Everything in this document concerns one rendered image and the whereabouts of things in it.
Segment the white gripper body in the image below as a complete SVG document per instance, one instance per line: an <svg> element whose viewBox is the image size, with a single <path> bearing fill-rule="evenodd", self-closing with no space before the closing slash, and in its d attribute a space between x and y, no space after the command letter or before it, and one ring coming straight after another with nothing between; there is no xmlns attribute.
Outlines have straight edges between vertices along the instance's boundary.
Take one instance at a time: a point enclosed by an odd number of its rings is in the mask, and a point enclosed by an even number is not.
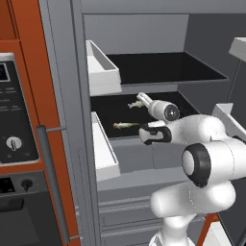
<svg viewBox="0 0 246 246"><path fill-rule="evenodd" d="M140 101L147 109L150 108L153 100L147 95L145 94L144 92L140 92L138 95L137 95L137 100Z"/></svg>

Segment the pale fish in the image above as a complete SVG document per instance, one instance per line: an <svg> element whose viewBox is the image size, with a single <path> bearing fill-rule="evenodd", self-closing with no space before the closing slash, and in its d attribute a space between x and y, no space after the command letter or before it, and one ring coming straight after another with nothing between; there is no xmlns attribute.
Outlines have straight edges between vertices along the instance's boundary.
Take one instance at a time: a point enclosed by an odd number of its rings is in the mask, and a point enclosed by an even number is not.
<svg viewBox="0 0 246 246"><path fill-rule="evenodd" d="M128 107L129 107L129 109L132 109L132 108L142 108L142 107L144 107L144 105L140 101L135 101L135 102L132 102L131 104L128 104Z"/></svg>

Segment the fish with orange head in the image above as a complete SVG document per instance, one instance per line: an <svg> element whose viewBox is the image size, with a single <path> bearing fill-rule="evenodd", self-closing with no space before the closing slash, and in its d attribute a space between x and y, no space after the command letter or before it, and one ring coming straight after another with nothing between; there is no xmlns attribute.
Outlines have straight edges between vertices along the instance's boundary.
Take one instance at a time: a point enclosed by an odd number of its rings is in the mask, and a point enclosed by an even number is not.
<svg viewBox="0 0 246 246"><path fill-rule="evenodd" d="M129 129L134 126L139 126L139 123L129 123L129 122L119 122L119 123L113 123L112 126L114 129L122 130L122 129Z"/></svg>

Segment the black fridge shelf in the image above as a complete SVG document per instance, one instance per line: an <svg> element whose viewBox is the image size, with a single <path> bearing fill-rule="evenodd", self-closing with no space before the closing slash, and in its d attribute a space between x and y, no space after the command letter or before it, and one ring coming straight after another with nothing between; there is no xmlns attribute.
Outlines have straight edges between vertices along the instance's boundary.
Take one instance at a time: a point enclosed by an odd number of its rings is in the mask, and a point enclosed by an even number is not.
<svg viewBox="0 0 246 246"><path fill-rule="evenodd" d="M187 52L112 54L108 58L119 68L123 85L228 80L227 76Z"/></svg>
<svg viewBox="0 0 246 246"><path fill-rule="evenodd" d="M180 117L199 112L178 92L149 93L153 100L168 101L180 110ZM138 126L127 129L115 129L114 123L140 123L155 121L145 107L130 109L129 104L136 101L135 94L91 97L91 110L95 111L103 125L108 138L131 137L138 135Z"/></svg>

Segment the white fridge door bin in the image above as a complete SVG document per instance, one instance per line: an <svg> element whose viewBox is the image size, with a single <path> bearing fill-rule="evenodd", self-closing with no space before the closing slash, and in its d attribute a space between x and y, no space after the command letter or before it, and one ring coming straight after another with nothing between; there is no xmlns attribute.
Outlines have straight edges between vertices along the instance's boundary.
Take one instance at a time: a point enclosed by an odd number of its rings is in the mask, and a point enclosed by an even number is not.
<svg viewBox="0 0 246 246"><path fill-rule="evenodd" d="M91 96L122 91L119 68L92 41L86 41L86 56Z"/></svg>
<svg viewBox="0 0 246 246"><path fill-rule="evenodd" d="M233 103L216 104L212 115L223 122L229 136L237 136L246 142L246 130L231 116L233 106Z"/></svg>
<svg viewBox="0 0 246 246"><path fill-rule="evenodd" d="M246 37L235 37L229 53L246 62Z"/></svg>
<svg viewBox="0 0 246 246"><path fill-rule="evenodd" d="M95 111L91 113L93 148L98 182L120 176L118 159L113 152L111 144Z"/></svg>

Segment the grey fridge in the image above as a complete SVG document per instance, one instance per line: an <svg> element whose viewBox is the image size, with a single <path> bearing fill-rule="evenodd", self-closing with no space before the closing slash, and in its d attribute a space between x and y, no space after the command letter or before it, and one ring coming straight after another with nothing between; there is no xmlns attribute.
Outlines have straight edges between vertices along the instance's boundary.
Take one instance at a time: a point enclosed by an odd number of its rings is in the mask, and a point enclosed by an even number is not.
<svg viewBox="0 0 246 246"><path fill-rule="evenodd" d="M161 14L86 14L86 40L92 39L108 55L187 52L228 77L227 81L184 84L149 84L151 91L176 86L178 92L199 112L210 112L217 103L228 102L239 59L229 50L235 37L246 37L246 0L194 0L208 5L208 12ZM141 85L123 85L132 93ZM130 194L134 197L150 187L124 186L97 189L99 198Z"/></svg>

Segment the grey fridge drawer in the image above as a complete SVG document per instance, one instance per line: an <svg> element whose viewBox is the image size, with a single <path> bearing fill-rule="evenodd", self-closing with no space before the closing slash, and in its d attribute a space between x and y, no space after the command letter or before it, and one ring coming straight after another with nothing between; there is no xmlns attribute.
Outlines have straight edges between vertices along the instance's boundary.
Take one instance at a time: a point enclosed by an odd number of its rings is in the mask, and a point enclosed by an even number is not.
<svg viewBox="0 0 246 246"><path fill-rule="evenodd" d="M162 221L149 196L101 202L99 216L102 246L148 246Z"/></svg>

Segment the orange counter cabinet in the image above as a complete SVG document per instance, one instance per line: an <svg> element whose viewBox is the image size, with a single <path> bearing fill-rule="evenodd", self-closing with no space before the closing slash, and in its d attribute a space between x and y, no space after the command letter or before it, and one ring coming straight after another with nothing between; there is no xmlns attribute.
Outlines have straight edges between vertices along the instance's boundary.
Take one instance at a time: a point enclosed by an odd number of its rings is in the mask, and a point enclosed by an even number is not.
<svg viewBox="0 0 246 246"><path fill-rule="evenodd" d="M216 213L205 217L196 246L232 246Z"/></svg>

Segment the black oven control panel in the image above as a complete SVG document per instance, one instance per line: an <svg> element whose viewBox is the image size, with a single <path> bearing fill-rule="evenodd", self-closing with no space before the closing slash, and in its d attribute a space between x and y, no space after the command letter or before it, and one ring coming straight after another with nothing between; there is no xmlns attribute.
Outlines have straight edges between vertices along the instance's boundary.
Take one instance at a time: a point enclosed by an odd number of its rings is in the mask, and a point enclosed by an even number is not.
<svg viewBox="0 0 246 246"><path fill-rule="evenodd" d="M6 144L19 137L22 146L12 151ZM14 53L0 53L0 164L34 163L39 160Z"/></svg>

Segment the orange tall cabinet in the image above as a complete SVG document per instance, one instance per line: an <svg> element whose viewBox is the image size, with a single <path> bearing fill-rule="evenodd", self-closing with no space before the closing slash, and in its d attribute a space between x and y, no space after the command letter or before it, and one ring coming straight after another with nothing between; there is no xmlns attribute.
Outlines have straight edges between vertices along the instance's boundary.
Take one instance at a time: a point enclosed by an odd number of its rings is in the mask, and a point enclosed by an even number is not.
<svg viewBox="0 0 246 246"><path fill-rule="evenodd" d="M0 175L42 171L62 246L80 246L79 240L74 237L78 233L77 222L38 0L0 0L0 53L7 52L14 53L39 160L34 163L0 164ZM37 138L39 125L44 125L47 129L65 219L72 237L69 244L62 240L61 227Z"/></svg>

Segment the white round oven knob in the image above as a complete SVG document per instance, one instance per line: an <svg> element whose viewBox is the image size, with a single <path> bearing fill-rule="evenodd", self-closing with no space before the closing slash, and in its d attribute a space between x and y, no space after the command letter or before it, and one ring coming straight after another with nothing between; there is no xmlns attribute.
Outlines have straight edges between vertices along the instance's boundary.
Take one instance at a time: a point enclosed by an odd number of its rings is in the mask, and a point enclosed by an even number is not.
<svg viewBox="0 0 246 246"><path fill-rule="evenodd" d="M16 151L22 146L22 141L19 137L10 136L6 141L6 144L12 151Z"/></svg>

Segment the black round oven knob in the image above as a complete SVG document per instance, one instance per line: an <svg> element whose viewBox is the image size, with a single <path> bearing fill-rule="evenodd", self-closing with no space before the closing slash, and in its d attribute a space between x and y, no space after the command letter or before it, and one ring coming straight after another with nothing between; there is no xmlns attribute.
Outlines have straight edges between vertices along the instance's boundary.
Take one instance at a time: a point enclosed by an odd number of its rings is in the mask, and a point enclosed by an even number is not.
<svg viewBox="0 0 246 246"><path fill-rule="evenodd" d="M31 180L23 180L21 182L21 186L24 188L25 191L28 191L29 188L33 186L33 182Z"/></svg>

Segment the black oven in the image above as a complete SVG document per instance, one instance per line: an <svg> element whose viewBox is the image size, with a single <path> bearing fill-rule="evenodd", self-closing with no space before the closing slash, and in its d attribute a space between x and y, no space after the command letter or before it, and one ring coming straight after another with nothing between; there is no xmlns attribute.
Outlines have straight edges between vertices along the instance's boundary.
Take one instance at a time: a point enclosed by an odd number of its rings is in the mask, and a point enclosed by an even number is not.
<svg viewBox="0 0 246 246"><path fill-rule="evenodd" d="M23 180L33 182L28 191ZM62 246L42 171L0 175L0 246Z"/></svg>

